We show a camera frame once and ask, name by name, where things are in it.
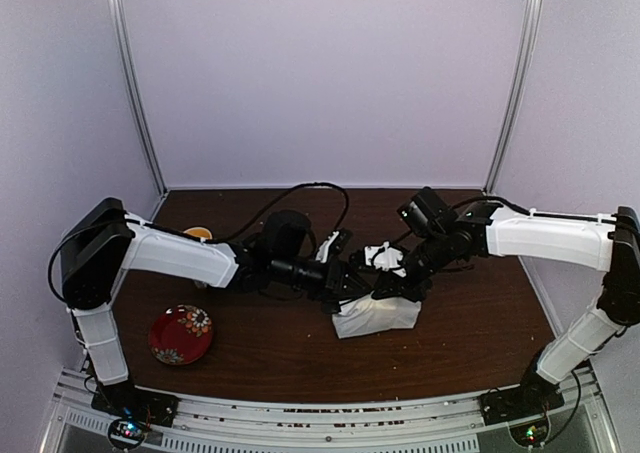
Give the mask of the white drawstring pouch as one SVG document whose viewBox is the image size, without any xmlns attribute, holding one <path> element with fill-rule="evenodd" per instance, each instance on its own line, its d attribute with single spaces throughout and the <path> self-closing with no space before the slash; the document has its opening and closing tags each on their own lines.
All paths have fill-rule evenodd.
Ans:
<svg viewBox="0 0 640 453">
<path fill-rule="evenodd" d="M 332 315 L 332 323 L 339 339 L 407 330 L 415 327 L 421 309 L 421 302 L 401 297 L 376 300 L 368 295 L 341 304 L 340 311 Z"/>
</svg>

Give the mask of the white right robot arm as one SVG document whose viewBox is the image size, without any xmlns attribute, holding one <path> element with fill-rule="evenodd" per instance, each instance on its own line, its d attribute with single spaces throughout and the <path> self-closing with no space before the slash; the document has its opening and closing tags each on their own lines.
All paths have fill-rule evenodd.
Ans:
<svg viewBox="0 0 640 453">
<path fill-rule="evenodd" d="M 365 266 L 381 273 L 375 298 L 421 301 L 433 275 L 473 257 L 531 257 L 603 273 L 599 296 L 523 374 L 512 396 L 519 413 L 535 413 L 580 363 L 639 322 L 639 219 L 630 207 L 569 215 L 526 209 L 498 196 L 450 205 L 424 187 L 398 213 L 422 241 L 408 253 L 392 243 L 366 248 Z"/>
</svg>

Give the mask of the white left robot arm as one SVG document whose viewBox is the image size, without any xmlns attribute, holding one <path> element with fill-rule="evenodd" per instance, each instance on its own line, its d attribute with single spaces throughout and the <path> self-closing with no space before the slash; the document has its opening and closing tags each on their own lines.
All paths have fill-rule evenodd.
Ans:
<svg viewBox="0 0 640 453">
<path fill-rule="evenodd" d="M 130 374 L 112 313 L 118 284 L 131 270 L 202 282 L 212 288 L 259 290 L 272 282 L 305 292 L 325 312 L 338 312 L 349 300 L 370 293 L 370 285 L 339 254 L 349 233 L 334 231 L 317 258 L 301 256 L 312 237 L 302 213 L 281 210 L 242 243 L 199 239 L 148 222 L 107 198 L 61 241 L 53 258 L 60 262 L 62 301 L 75 319 L 106 402 L 123 417 L 137 415 L 144 397 Z"/>
</svg>

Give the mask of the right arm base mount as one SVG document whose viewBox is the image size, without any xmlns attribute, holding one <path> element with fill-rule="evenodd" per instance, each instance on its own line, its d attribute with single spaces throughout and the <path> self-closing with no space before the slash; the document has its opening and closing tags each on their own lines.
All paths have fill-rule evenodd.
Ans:
<svg viewBox="0 0 640 453">
<path fill-rule="evenodd" d="M 556 389 L 522 385 L 489 390 L 480 395 L 478 401 L 486 425 L 542 415 L 565 404 L 562 394 Z"/>
</svg>

